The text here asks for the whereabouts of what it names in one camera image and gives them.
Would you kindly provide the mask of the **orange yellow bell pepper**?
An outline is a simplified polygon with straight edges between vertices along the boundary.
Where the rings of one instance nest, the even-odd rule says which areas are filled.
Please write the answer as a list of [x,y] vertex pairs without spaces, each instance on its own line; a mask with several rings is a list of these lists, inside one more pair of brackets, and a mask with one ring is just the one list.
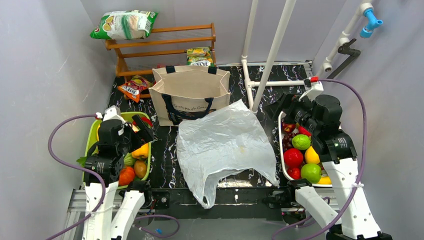
[[142,145],[140,148],[134,150],[131,153],[131,156],[134,159],[147,159],[150,154],[150,146],[148,143]]

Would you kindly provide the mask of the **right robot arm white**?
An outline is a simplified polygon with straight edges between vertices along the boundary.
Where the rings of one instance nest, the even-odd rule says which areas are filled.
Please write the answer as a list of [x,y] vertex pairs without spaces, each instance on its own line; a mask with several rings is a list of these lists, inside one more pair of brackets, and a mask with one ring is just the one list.
[[317,193],[310,180],[291,180],[292,199],[303,206],[321,226],[317,237],[328,240],[384,240],[383,233],[369,208],[361,183],[365,157],[357,161],[351,137],[340,128],[342,107],[331,95],[315,99],[285,93],[267,111],[288,124],[299,124],[311,134],[312,147],[329,176],[339,211],[336,212]]

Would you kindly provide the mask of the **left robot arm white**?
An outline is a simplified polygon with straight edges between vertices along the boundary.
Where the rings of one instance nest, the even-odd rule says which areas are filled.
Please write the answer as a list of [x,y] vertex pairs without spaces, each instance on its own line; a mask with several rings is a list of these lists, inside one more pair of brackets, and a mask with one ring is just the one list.
[[98,139],[87,151],[84,168],[92,172],[84,174],[83,183],[86,213],[91,216],[84,222],[84,240],[127,239],[147,201],[147,183],[132,180],[124,190],[119,209],[113,212],[125,156],[153,139],[150,126],[140,115],[131,118],[104,117],[98,126]]

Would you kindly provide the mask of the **white plastic grocery bag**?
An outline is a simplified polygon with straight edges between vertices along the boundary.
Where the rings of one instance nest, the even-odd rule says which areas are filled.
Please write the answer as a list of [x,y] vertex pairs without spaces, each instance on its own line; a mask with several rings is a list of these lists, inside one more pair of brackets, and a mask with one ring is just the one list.
[[215,205],[221,179],[253,169],[278,186],[274,149],[257,116],[240,99],[178,126],[177,161],[197,202]]

